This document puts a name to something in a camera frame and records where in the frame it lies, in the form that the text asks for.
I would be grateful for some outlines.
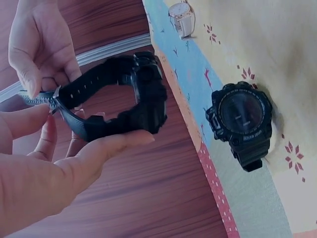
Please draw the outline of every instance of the black rubber strap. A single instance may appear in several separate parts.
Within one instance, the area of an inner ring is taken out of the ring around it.
[[[243,148],[231,147],[233,156],[239,161],[241,167],[251,172],[262,167],[262,158],[268,154],[270,146],[270,139],[260,143],[252,143],[252,145],[245,145]]]
[[[144,53],[153,58],[152,53]],[[75,81],[61,87],[56,92],[41,92],[36,99],[30,99],[25,90],[19,92],[27,105],[49,103],[53,112],[60,112],[70,128],[85,141],[100,137],[145,129],[158,133],[167,116],[165,102],[166,88],[157,63],[152,59],[136,62],[136,56],[120,56],[107,59],[95,66]],[[129,111],[122,112],[117,118],[104,121],[101,116],[82,119],[70,110],[87,101],[97,91],[107,85],[132,85],[135,89],[137,105]]]

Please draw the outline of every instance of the black watch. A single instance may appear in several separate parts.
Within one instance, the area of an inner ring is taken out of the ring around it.
[[[245,171],[261,168],[272,136],[272,104],[266,94],[242,81],[214,91],[211,100],[206,119],[214,138],[229,142],[234,158]]]
[[[71,111],[107,85],[133,86],[136,105],[107,121],[102,116],[82,119]],[[59,110],[71,130],[87,142],[138,129],[156,134],[167,119],[166,88],[151,52],[108,58],[68,85],[54,92],[40,92],[35,99],[30,99],[25,90],[19,95],[27,105],[48,103],[53,113]]]

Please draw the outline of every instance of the wooden surface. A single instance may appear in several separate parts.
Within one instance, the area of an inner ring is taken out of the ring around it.
[[[8,38],[18,0],[0,1],[0,91],[18,81],[8,63]],[[149,32],[141,0],[59,0],[76,54]]]
[[[223,223],[177,103],[168,88],[168,120],[149,145],[129,150],[104,165],[101,177],[59,215],[12,238],[225,238]],[[12,98],[0,105],[23,107]],[[115,117],[134,105],[133,89],[109,86],[84,104],[87,115]],[[71,131],[57,116],[54,159],[65,156]],[[16,140],[15,153],[35,147],[39,134]]]

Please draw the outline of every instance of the white watch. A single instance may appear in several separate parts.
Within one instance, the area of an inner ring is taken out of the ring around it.
[[[181,39],[191,36],[195,28],[195,15],[192,8],[186,2],[180,2],[171,6],[168,16],[174,19],[174,26]]]

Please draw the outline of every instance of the watch face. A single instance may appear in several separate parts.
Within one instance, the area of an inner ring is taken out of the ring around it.
[[[187,3],[181,2],[171,6],[168,10],[170,16],[175,17],[184,15],[190,11],[190,6]]]
[[[253,95],[240,92],[229,95],[222,101],[220,116],[229,130],[246,134],[261,124],[263,109]]]

